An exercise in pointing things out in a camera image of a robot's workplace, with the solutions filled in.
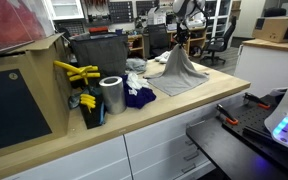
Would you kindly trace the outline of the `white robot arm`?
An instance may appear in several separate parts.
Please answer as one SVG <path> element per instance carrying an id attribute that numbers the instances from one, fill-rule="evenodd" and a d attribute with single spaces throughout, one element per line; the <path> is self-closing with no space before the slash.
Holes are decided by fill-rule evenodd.
<path id="1" fill-rule="evenodd" d="M 173 13 L 176 16 L 176 41 L 183 45 L 188 39 L 186 20 L 197 13 L 203 12 L 206 0 L 174 0 Z"/>

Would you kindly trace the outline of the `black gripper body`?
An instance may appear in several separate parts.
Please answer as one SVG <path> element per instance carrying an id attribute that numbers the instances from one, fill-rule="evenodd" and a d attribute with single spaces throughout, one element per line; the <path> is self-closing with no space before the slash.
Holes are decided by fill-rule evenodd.
<path id="1" fill-rule="evenodd" d="M 183 45 L 189 37 L 189 29 L 187 25 L 182 22 L 177 24 L 177 36 L 176 40 L 180 45 Z"/>

